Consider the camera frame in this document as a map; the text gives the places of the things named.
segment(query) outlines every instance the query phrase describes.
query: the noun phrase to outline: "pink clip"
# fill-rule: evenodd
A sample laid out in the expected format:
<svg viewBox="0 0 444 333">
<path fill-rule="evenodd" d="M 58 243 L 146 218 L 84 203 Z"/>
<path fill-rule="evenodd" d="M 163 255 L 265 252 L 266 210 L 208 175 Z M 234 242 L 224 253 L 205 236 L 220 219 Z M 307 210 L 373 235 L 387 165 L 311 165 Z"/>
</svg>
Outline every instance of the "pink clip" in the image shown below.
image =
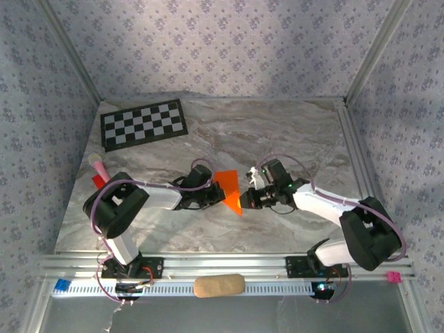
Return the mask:
<svg viewBox="0 0 444 333">
<path fill-rule="evenodd" d="M 401 283 L 401 273 L 394 271 L 387 272 L 387 281 L 391 283 Z"/>
</svg>

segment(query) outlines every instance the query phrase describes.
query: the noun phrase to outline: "checkerboard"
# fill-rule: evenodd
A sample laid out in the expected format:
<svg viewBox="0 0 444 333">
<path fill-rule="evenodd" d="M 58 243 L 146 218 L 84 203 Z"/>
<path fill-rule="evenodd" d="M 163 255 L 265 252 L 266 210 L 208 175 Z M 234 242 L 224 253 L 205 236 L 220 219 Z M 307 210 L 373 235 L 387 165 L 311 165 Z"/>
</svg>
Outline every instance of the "checkerboard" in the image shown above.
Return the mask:
<svg viewBox="0 0 444 333">
<path fill-rule="evenodd" d="M 102 114 L 101 131 L 105 151 L 188 134 L 178 99 Z"/>
</svg>

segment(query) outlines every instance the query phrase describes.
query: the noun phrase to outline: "orange triangle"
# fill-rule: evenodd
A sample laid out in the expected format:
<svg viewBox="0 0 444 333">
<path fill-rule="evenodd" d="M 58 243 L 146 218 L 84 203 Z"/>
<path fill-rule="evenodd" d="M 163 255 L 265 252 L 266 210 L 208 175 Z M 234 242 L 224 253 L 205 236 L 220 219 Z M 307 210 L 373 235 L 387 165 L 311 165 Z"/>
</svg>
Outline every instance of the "orange triangle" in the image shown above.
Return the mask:
<svg viewBox="0 0 444 333">
<path fill-rule="evenodd" d="M 239 183 L 237 182 L 237 171 L 217 171 L 214 175 L 213 182 L 218 182 L 225 192 L 225 203 L 233 212 L 242 216 L 242 209 L 239 205 L 241 192 L 239 191 Z"/>
</svg>

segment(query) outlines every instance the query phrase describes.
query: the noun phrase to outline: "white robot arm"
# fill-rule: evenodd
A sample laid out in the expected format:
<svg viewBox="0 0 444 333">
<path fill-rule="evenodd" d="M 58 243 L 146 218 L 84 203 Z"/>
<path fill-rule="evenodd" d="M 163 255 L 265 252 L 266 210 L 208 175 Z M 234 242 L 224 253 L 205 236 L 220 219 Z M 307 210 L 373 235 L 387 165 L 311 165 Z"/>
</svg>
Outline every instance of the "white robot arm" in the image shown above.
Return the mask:
<svg viewBox="0 0 444 333">
<path fill-rule="evenodd" d="M 247 176 L 260 177 L 260 173 L 254 171 L 250 170 Z M 368 213 L 368 210 L 377 211 L 390 219 L 377 199 L 346 198 L 315 189 L 309 181 L 302 178 L 293 181 L 277 159 L 262 165 L 261 173 L 265 175 L 269 185 L 262 188 L 251 187 L 243 193 L 240 198 L 242 208 L 262 209 L 281 203 L 295 210 L 312 212 L 342 228 L 344 239 L 325 239 L 308 251 L 309 262 L 314 270 L 336 264 L 357 263 L 362 268 L 373 271 L 401 248 L 401 241 L 395 230 L 381 218 Z"/>
<path fill-rule="evenodd" d="M 166 210 L 201 210 L 215 205 L 225 199 L 225 193 L 217 182 L 205 185 L 210 181 L 211 175 L 208 168 L 197 164 L 188 176 L 164 184 L 164 188 L 161 188 L 162 185 L 137 186 L 124 172 L 109 179 L 107 184 L 116 185 L 111 185 L 96 203 L 94 227 L 100 231 L 122 268 L 131 271 L 131 266 L 140 258 L 139 249 L 128 230 L 140 209 L 156 207 Z M 103 189 L 98 190 L 83 205 L 83 211 L 89 218 L 94 202 L 102 191 Z"/>
</svg>

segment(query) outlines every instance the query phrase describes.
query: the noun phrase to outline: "gray marble surface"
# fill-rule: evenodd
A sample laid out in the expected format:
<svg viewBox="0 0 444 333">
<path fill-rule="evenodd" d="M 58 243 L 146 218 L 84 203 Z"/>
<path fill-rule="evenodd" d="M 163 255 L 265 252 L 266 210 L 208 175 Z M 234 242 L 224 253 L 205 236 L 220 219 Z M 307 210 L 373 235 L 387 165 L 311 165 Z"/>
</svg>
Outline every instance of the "gray marble surface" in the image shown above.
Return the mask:
<svg viewBox="0 0 444 333">
<path fill-rule="evenodd" d="M 111 176 L 125 171 L 134 179 L 159 183 L 188 174 L 193 159 L 206 157 L 218 170 L 236 169 L 241 191 L 248 188 L 245 173 L 258 159 L 287 153 L 307 166 L 319 187 L 359 195 L 333 102 L 183 99 L 188 135 L 105 153 L 99 115 L 151 102 L 101 103 L 56 251 L 103 249 L 82 211 L 95 191 L 95 170 L 87 162 L 93 152 L 102 155 Z M 294 177 L 305 177 L 292 161 L 282 162 Z M 341 235 L 333 223 L 308 212 L 280 216 L 270 210 L 244 210 L 237 216 L 222 203 L 202 212 L 142 209 L 130 232 L 146 252 L 302 252 L 321 239 Z"/>
</svg>

